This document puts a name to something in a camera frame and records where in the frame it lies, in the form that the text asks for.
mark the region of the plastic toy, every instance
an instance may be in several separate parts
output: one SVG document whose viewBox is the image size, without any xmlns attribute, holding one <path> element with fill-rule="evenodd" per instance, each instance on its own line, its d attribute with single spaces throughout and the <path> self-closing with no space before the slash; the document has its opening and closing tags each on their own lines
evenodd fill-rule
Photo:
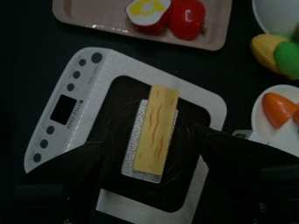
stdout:
<svg viewBox="0 0 299 224">
<path fill-rule="evenodd" d="M 141 32 L 159 33 L 171 16 L 171 0 L 135 0 L 126 7 L 126 14 Z"/>
<path fill-rule="evenodd" d="M 251 52 L 257 61 L 273 72 L 289 79 L 299 79 L 299 44 L 275 34 L 261 34 L 251 40 Z"/>
<path fill-rule="evenodd" d="M 281 94 L 266 93 L 262 104 L 266 117 L 277 129 L 281 129 L 292 117 L 298 120 L 299 105 Z"/>
</svg>

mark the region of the toy bread slice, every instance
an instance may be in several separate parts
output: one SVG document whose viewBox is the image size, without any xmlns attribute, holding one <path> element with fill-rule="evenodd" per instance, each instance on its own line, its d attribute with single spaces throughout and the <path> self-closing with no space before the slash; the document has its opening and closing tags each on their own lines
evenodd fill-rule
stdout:
<svg viewBox="0 0 299 224">
<path fill-rule="evenodd" d="M 139 172 L 163 175 L 178 99 L 178 90 L 153 86 L 135 154 L 134 169 Z"/>
</svg>

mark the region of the red toy tomato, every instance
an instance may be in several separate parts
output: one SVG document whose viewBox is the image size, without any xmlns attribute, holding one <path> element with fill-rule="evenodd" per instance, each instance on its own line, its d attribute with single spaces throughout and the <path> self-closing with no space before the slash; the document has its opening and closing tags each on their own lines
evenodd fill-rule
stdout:
<svg viewBox="0 0 299 224">
<path fill-rule="evenodd" d="M 171 0 L 134 0 L 126 7 L 126 14 L 135 28 L 157 34 L 167 26 L 171 16 Z"/>
<path fill-rule="evenodd" d="M 170 29 L 185 40 L 194 40 L 202 30 L 206 7 L 198 0 L 173 0 Z"/>
</svg>

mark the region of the yellow toy food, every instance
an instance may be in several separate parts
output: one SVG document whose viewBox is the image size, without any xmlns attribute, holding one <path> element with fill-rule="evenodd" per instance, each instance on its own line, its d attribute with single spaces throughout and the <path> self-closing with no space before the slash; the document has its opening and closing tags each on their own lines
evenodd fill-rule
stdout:
<svg viewBox="0 0 299 224">
<path fill-rule="evenodd" d="M 292 39 L 275 35 L 257 35 L 250 44 L 257 61 L 273 72 L 299 79 L 299 44 Z"/>
</svg>

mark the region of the toy food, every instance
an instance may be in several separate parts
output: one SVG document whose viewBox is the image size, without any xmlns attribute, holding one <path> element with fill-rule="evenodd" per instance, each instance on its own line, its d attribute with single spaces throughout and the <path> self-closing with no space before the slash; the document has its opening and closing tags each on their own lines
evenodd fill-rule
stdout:
<svg viewBox="0 0 299 224">
<path fill-rule="evenodd" d="M 141 32 L 159 33 L 171 16 L 171 0 L 135 0 L 126 7 L 126 14 Z"/>
<path fill-rule="evenodd" d="M 299 44 L 282 42 L 275 49 L 275 62 L 284 74 L 299 78 Z"/>
<path fill-rule="evenodd" d="M 261 34 L 253 38 L 250 47 L 262 66 L 292 80 L 299 79 L 298 43 L 275 34 Z"/>
<path fill-rule="evenodd" d="M 288 38 L 274 34 L 261 34 L 251 40 L 251 52 L 257 57 L 257 61 L 263 67 L 267 67 L 273 72 L 282 74 L 275 60 L 275 49 L 278 45 L 289 41 Z"/>
<path fill-rule="evenodd" d="M 294 113 L 294 121 L 299 124 L 299 110 Z"/>
<path fill-rule="evenodd" d="M 281 94 L 266 93 L 262 100 L 266 117 L 273 126 L 280 129 L 299 110 L 299 105 Z"/>
<path fill-rule="evenodd" d="M 202 30 L 206 8 L 199 0 L 173 0 L 170 29 L 185 40 L 194 40 Z"/>
</svg>

